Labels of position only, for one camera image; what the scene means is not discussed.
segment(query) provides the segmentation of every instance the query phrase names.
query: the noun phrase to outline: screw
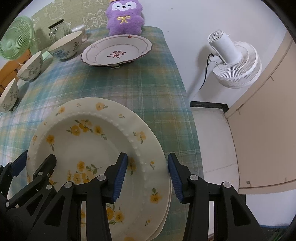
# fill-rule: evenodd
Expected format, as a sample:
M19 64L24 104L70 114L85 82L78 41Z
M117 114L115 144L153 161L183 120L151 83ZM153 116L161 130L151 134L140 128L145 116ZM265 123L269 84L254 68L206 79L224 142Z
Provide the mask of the screw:
M198 180L198 176L197 176L197 175L191 175L191 176L190 176L190 179L191 179L192 181L196 181L196 180Z
M223 183L223 186L226 187L226 188L230 188L231 187L231 184L229 182L224 182Z
M106 179L106 176L105 176L105 175L99 175L99 176L97 177L97 179L98 179L99 181L104 181L104 180Z
M72 187L72 182L66 182L64 186L65 188L70 188Z

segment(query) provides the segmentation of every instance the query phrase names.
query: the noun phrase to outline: beige door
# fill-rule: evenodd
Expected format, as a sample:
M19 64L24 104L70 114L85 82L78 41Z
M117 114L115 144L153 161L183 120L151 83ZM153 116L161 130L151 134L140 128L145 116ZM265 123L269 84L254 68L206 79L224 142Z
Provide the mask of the beige door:
M228 122L237 153L240 193L296 188L294 42L271 77Z

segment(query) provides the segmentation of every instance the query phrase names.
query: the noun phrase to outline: table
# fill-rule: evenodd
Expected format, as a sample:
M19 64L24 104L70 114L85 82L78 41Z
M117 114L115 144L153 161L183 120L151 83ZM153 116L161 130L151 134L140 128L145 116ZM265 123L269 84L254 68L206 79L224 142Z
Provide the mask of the table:
M83 97L116 101L134 111L151 128L167 157L175 152L180 163L203 177L200 147L186 91L176 63L159 28L143 28L152 51L118 69L88 66L82 51L108 35L106 29L89 31L90 38L71 59L47 58L42 73L32 82L19 80L20 104L0 117L0 164L14 161L30 141L38 125L56 107ZM26 171L14 178L12 194L26 185ZM162 233L155 240L182 240L188 206L172 196Z

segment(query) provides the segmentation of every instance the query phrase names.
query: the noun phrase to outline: plush toy face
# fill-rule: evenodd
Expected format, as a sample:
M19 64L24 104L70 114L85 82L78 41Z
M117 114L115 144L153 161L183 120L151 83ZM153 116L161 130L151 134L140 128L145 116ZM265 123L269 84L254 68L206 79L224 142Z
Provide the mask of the plush toy face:
M107 8L106 14L109 19L111 17L122 16L123 14L140 15L142 9L143 7L139 3L139 0L117 0L110 3L109 7Z
M137 4L135 2L127 2L126 4L122 4L121 2L116 2L116 3L113 3L112 4L112 10L113 11L116 11L116 10L119 10L119 11L127 11L129 9L133 9L133 8L136 8L137 7Z

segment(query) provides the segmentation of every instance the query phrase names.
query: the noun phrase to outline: wallpaper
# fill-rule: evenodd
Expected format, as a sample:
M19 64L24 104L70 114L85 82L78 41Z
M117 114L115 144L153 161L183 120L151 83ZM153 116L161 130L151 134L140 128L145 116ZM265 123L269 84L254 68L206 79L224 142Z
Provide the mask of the wallpaper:
M54 0L32 16L38 50L52 45L48 27L64 19L70 28L84 24L86 29L107 25L110 0Z

